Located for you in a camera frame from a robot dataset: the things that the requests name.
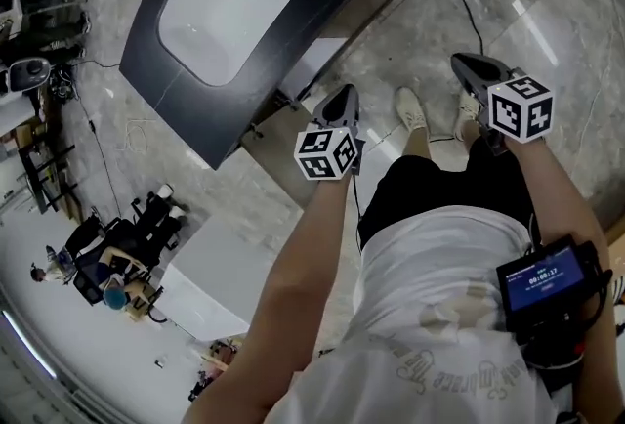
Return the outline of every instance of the white sneaker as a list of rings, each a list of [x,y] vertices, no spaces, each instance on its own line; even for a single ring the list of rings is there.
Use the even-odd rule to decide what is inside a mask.
[[[185,217],[186,214],[187,213],[183,209],[177,207],[176,205],[174,205],[172,207],[172,210],[169,211],[169,217],[173,219],[182,219]]]
[[[458,118],[453,128],[453,135],[458,141],[464,141],[462,127],[465,122],[473,121],[478,117],[481,106],[479,101],[470,96],[466,91],[460,91],[460,103],[458,105]]]
[[[156,196],[162,198],[163,200],[166,200],[172,194],[174,194],[174,189],[169,185],[163,185],[158,189],[158,193],[156,194]]]
[[[91,21],[89,20],[89,15],[85,11],[80,13],[80,22],[82,22],[82,32],[86,35],[91,31]]]
[[[419,98],[409,87],[399,87],[395,93],[397,114],[409,131],[428,128],[426,115],[421,108]]]

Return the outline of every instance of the gray marble tile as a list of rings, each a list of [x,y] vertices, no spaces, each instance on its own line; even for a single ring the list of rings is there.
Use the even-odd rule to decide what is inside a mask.
[[[118,63],[141,0],[90,0],[93,28],[88,59]],[[163,183],[188,210],[183,243],[212,213],[219,212],[244,238],[276,252],[290,234],[300,209],[244,150],[215,172],[146,104],[117,68],[76,68],[78,92],[102,144],[122,211],[135,196]],[[116,208],[104,164],[80,104],[63,108],[65,139],[76,144],[71,171],[83,205],[98,206],[110,219]]]
[[[503,28],[488,19],[480,3],[468,1],[486,41],[494,38]],[[327,92],[328,87],[353,83],[360,93],[362,128],[373,129],[380,138],[399,125],[395,89],[412,87],[427,109],[433,134],[449,133],[458,92],[449,57],[477,49],[460,0],[403,0],[318,87]]]
[[[623,48],[611,0],[539,0],[489,47],[556,91],[549,145],[606,226],[622,212],[605,193],[623,192]]]

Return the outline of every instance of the seated person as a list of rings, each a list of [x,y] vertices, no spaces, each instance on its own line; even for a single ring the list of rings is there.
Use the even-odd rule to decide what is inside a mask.
[[[152,229],[154,233],[151,239],[146,241],[146,245],[141,247],[142,253],[147,256],[159,256],[167,241],[180,229],[179,219],[183,216],[185,216],[185,212],[180,207],[173,207],[169,215],[158,226],[160,231],[154,232],[155,229]],[[148,271],[144,263],[116,247],[107,247],[98,261],[96,267],[98,287],[103,292],[104,303],[113,310],[123,309],[136,297],[149,303],[144,295],[146,287],[144,281],[136,279],[128,284],[125,283],[124,276],[129,272],[128,265],[137,267],[141,272],[146,273]]]
[[[84,248],[91,245],[98,236],[104,237],[104,229],[95,207],[92,207],[92,215],[71,234],[65,247],[55,252],[50,245],[46,245],[48,261],[50,265],[46,270],[37,268],[34,263],[30,268],[30,277],[36,281],[62,280],[68,282],[76,272],[74,259]]]
[[[180,219],[185,215],[180,207],[173,206],[170,209],[166,202],[173,193],[172,187],[163,185],[156,196],[147,203],[146,211],[135,223],[135,237],[142,248],[141,253],[148,256],[152,263],[158,261],[167,242],[181,228]],[[71,280],[76,271],[74,260],[80,251],[91,245],[98,236],[105,236],[101,218],[95,207],[92,207],[92,212],[92,216],[74,230],[61,252],[57,254],[52,247],[46,247],[48,260],[52,261],[52,264],[47,270],[37,268],[33,264],[30,276],[34,281]]]
[[[124,276],[122,275],[124,270],[113,266],[113,258],[116,259],[118,267],[119,261],[125,260],[139,268],[140,271],[147,272],[147,267],[141,261],[138,261],[123,250],[107,247],[96,268],[96,276],[100,290],[103,292],[104,303],[112,310],[123,309],[127,304],[134,301],[136,297],[149,303],[149,300],[144,295],[146,283],[136,279],[125,284]]]

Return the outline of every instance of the person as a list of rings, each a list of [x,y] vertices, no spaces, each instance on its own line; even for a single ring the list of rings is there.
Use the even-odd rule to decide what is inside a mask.
[[[92,215],[73,231],[60,252],[57,253],[50,245],[46,245],[50,264],[46,270],[43,270],[37,268],[33,263],[30,268],[30,277],[38,283],[56,280],[68,282],[76,272],[74,259],[98,236],[104,236],[104,229],[98,212],[95,207],[92,207]]]
[[[312,361],[337,276],[350,175],[318,183],[243,347],[186,423],[556,422],[561,407],[503,327],[495,268],[523,255],[535,214],[544,244],[590,240],[605,270],[600,225],[544,141],[506,138],[510,152],[494,157],[479,137],[479,105],[464,93],[455,129],[469,152],[464,172],[432,162],[410,89],[398,90],[396,105],[410,137],[358,225],[360,299],[341,345]],[[589,300],[583,314],[598,303]],[[592,423],[613,423],[623,411],[611,304],[585,334],[573,405]]]
[[[178,206],[170,208],[165,201],[172,194],[173,190],[169,185],[163,186],[147,203],[146,211],[135,223],[135,239],[139,242],[135,252],[143,260],[113,246],[103,251],[95,276],[98,287],[103,292],[103,301],[111,309],[121,310],[136,297],[149,302],[144,295],[146,283],[142,279],[126,283],[126,278],[132,267],[147,273],[148,266],[155,265],[167,242],[181,228],[185,211]]]

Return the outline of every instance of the display screen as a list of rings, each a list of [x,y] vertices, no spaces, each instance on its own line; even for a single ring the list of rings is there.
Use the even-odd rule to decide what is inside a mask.
[[[567,247],[557,254],[506,276],[512,311],[562,292],[584,279],[575,254]]]

